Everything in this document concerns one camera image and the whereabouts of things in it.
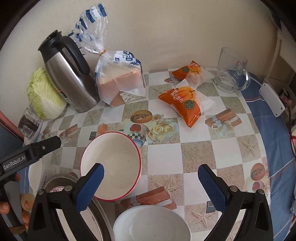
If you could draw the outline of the person's left hand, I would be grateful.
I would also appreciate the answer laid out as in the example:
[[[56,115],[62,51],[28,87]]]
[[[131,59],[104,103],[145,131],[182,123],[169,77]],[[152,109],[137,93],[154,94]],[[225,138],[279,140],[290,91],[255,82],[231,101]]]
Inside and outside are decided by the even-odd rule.
[[[34,197],[30,194],[20,194],[20,174],[12,174],[6,178],[6,183],[1,185],[1,215],[7,215],[11,224],[23,226],[25,231],[29,228],[30,210]]]

